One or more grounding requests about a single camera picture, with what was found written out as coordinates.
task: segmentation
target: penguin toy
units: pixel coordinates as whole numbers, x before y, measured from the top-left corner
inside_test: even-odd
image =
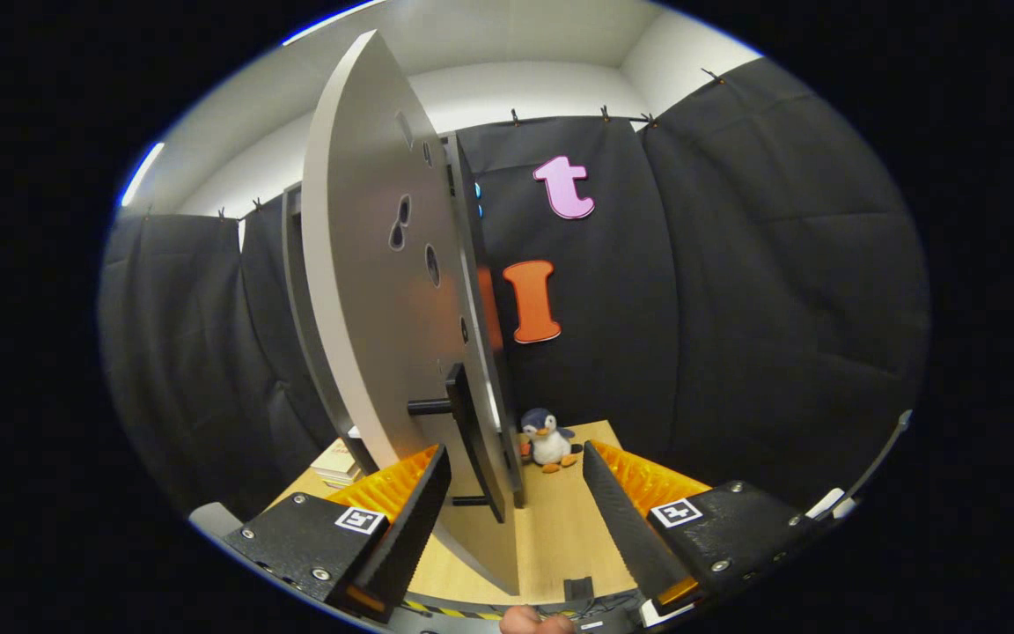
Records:
[[[530,439],[530,453],[534,463],[542,466],[544,474],[552,474],[561,467],[568,467],[577,462],[572,451],[571,441],[568,437],[574,437],[574,432],[565,428],[559,428],[558,420],[551,411],[536,407],[526,414],[523,414],[523,433]]]

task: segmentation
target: orange foam pad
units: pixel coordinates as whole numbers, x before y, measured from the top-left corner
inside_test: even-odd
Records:
[[[547,278],[553,272],[555,265],[544,260],[520,262],[504,269],[504,280],[514,286],[518,305],[515,341],[537,343],[563,333],[563,328],[551,315],[551,294],[547,292]]]
[[[628,450],[596,440],[592,441],[592,445],[608,465],[608,470],[615,475],[617,482],[621,483],[625,495],[639,510],[641,517],[647,517],[655,506],[711,490],[710,486],[697,479],[672,472],[667,467],[656,465],[636,453],[629,453]]]
[[[425,475],[425,470],[438,446],[439,444],[434,444],[414,456],[406,457],[405,461],[386,467],[378,473],[370,474],[346,489],[331,494],[328,500],[343,506],[376,510],[385,514],[390,520],[390,525],[393,525],[397,514],[402,513],[406,502],[410,501],[410,494]]]

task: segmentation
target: finger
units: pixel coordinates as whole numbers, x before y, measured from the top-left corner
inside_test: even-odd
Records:
[[[556,614],[538,625],[535,634],[574,634],[576,630],[574,622],[566,618],[566,615]]]
[[[538,613],[530,606],[511,606],[499,622],[502,634],[535,634],[538,630]]]

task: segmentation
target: ceiling light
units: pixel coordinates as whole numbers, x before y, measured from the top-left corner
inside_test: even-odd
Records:
[[[162,151],[161,143],[156,143],[156,147],[151,148],[151,152],[148,153],[143,162],[140,163],[140,168],[136,169],[136,175],[132,178],[132,184],[128,186],[128,191],[124,193],[124,201],[121,201],[121,206],[128,206],[132,204],[132,198],[136,197],[136,191],[140,189],[140,184],[143,182],[143,177],[148,169],[151,168],[154,159],[157,159],[158,152]]]
[[[287,40],[285,40],[284,42],[281,43],[281,47],[287,47],[287,45],[293,44],[293,42],[295,42],[297,40],[302,40],[305,37],[310,36],[310,33],[317,31],[318,29],[324,27],[324,25],[330,24],[330,23],[334,23],[334,21],[338,20],[339,17],[349,16],[350,13],[356,13],[358,11],[361,11],[361,10],[367,8],[367,7],[373,7],[374,4],[380,4],[380,3],[385,3],[385,0],[370,0],[369,3],[362,3],[362,4],[359,4],[357,7],[351,7],[349,9],[347,9],[347,11],[343,11],[342,13],[336,13],[336,15],[327,17],[327,19],[322,20],[320,23],[313,23],[313,24],[309,25],[309,27],[307,27],[307,28],[305,28],[305,29],[303,29],[303,30],[295,33],[295,36],[289,37],[289,39],[287,39]]]

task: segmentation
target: white wall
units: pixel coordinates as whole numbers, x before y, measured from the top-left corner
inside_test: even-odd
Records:
[[[664,11],[640,37],[621,71],[659,116],[700,85],[760,57],[744,44],[675,11]]]
[[[309,128],[307,113],[257,141],[190,194],[177,213],[215,216],[224,206],[225,216],[241,217],[252,211],[255,198],[278,197],[287,186],[303,180]]]
[[[439,132],[534,117],[640,117],[648,103],[623,72],[588,64],[510,62],[476,64],[410,77],[414,91]],[[303,180],[303,156],[312,113],[304,113],[229,160],[195,190],[177,213],[241,217],[254,198],[279,196]]]
[[[411,77],[439,132],[474,125],[535,117],[600,116],[608,105],[613,117],[640,117],[647,103],[612,68],[556,62],[476,64]]]

